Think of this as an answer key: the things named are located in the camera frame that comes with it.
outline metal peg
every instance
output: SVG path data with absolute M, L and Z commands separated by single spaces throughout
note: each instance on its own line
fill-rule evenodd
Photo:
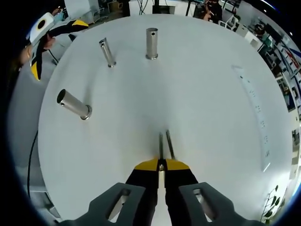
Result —
M 99 45 L 102 48 L 103 54 L 108 62 L 108 67 L 114 67 L 116 64 L 116 61 L 114 60 L 112 53 L 110 51 L 110 48 L 109 48 L 109 45 L 107 42 L 107 38 L 100 40 Z
M 148 28 L 146 29 L 146 58 L 154 60 L 158 57 L 157 53 L 158 44 L 158 29 Z
M 62 89 L 57 95 L 56 101 L 61 106 L 79 115 L 82 120 L 88 119 L 92 114 L 91 106 L 83 104 L 65 89 Z

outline black cable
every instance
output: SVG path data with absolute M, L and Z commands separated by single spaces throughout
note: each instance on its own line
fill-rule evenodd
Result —
M 50 50 L 48 50 L 48 51 L 51 54 L 51 56 L 53 57 L 53 59 L 56 61 L 56 63 L 58 64 L 58 60 L 55 58 L 55 56 L 52 54 L 52 52 Z
M 32 162 L 32 151 L 33 151 L 34 144 L 36 143 L 37 136 L 38 136 L 38 131 L 36 132 L 36 135 L 34 136 L 34 139 L 33 139 L 33 142 L 32 142 L 32 148 L 31 148 L 30 154 L 29 154 L 29 161 L 28 161 L 28 169 L 27 169 L 27 194 L 28 194 L 29 198 L 30 198 L 30 192 L 29 192 L 30 164 Z
M 143 8 L 143 10 L 142 10 L 142 13 L 144 13 L 144 10 L 145 10 L 145 8 L 146 8 L 146 5 L 147 5 L 148 1 L 149 1 L 149 0 L 146 0 L 145 6 L 144 6 L 144 8 Z
M 137 0 L 138 2 L 138 5 L 139 5 L 139 15 L 141 15 L 141 12 L 142 12 L 142 0 Z

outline chair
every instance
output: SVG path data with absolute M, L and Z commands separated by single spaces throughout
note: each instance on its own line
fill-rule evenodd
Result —
M 220 20 L 218 22 L 218 24 L 222 27 L 225 27 L 225 28 L 233 31 L 238 25 L 238 19 L 234 15 L 232 15 L 230 17 L 230 19 L 227 20 L 226 22 L 223 22 L 223 21 Z

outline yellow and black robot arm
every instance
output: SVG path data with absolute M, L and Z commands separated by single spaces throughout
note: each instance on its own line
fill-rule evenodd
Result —
M 60 34 L 68 34 L 72 32 L 79 32 L 88 28 L 88 24 L 81 20 L 73 20 L 69 23 L 56 27 L 52 30 L 49 30 L 33 47 L 32 54 L 29 60 L 32 73 L 36 80 L 41 79 L 42 74 L 42 52 L 44 50 L 44 46 L 47 43 L 47 36 L 49 35 L 51 38 L 56 37 Z

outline table surface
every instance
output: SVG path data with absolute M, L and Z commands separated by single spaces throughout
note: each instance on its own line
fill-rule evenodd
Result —
M 153 61 L 145 58 L 149 27 L 158 28 Z M 105 37 L 114 68 L 98 44 Z M 261 97 L 273 150 L 264 173 L 255 113 L 232 66 L 243 68 Z M 58 105 L 61 89 L 91 105 L 91 118 Z M 56 209 L 75 219 L 95 197 L 125 182 L 135 165 L 156 156 L 159 132 L 169 129 L 176 157 L 198 181 L 230 198 L 238 214 L 258 219 L 267 193 L 277 184 L 279 194 L 286 188 L 289 122 L 272 72 L 242 37 L 195 18 L 131 16 L 87 30 L 65 52 L 40 112 L 39 158 Z M 160 203 L 156 212 L 165 208 Z M 168 219 L 155 215 L 154 225 L 170 225 Z

